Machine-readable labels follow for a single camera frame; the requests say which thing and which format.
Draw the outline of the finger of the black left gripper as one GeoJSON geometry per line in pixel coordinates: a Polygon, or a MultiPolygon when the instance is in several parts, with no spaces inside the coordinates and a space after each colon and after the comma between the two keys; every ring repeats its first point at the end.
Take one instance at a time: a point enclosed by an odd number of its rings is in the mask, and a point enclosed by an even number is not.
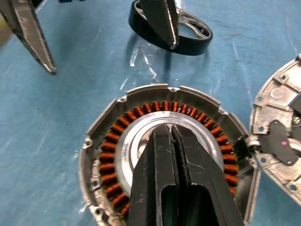
{"type": "Polygon", "coordinates": [[[34,59],[51,75],[56,65],[31,0],[0,0],[0,13],[34,59]]]}
{"type": "Polygon", "coordinates": [[[178,14],[175,0],[140,0],[150,27],[170,49],[179,43],[178,14]]]}

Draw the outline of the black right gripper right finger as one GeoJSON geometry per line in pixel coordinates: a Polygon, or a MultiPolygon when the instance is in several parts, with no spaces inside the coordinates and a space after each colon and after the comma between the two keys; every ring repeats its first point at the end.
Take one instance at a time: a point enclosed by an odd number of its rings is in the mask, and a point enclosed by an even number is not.
{"type": "Polygon", "coordinates": [[[224,174],[198,141],[182,126],[172,126],[180,183],[180,226],[245,226],[224,174]]]}

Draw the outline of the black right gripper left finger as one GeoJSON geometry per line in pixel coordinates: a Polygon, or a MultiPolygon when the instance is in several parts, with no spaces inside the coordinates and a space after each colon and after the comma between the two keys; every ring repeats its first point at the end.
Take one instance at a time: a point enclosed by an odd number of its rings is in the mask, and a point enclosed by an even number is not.
{"type": "Polygon", "coordinates": [[[174,142],[167,124],[152,131],[134,168],[128,226],[177,226],[180,186],[174,142]]]}

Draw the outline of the motor housing with copper windings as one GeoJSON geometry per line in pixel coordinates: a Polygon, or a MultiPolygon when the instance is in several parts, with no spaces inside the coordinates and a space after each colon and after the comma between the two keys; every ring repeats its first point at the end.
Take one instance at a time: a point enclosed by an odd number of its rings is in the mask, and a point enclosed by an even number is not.
{"type": "Polygon", "coordinates": [[[88,129],[80,153],[83,197],[98,226],[128,226],[134,168],[159,125],[193,132],[222,170],[244,225],[251,221],[258,169],[247,131],[211,96],[167,84],[141,86],[114,99],[88,129]]]}

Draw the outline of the round silver motor cover plate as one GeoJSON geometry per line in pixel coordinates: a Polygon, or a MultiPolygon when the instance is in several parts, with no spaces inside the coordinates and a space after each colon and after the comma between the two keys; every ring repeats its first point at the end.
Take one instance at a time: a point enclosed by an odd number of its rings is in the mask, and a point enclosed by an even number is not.
{"type": "Polygon", "coordinates": [[[301,205],[301,53],[256,95],[250,130],[247,145],[260,168],[301,205]]]}

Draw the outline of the blue plastic table sheet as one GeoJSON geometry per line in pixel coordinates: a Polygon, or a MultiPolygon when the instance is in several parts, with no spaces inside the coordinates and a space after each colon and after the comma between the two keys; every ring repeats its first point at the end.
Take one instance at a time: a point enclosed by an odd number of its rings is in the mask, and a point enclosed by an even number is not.
{"type": "Polygon", "coordinates": [[[213,31],[200,56],[137,36],[132,2],[41,3],[55,76],[15,36],[0,46],[0,226],[97,226],[79,187],[79,152],[90,125],[128,90],[191,87],[249,127],[263,84],[301,53],[301,0],[176,0],[213,31]]]}

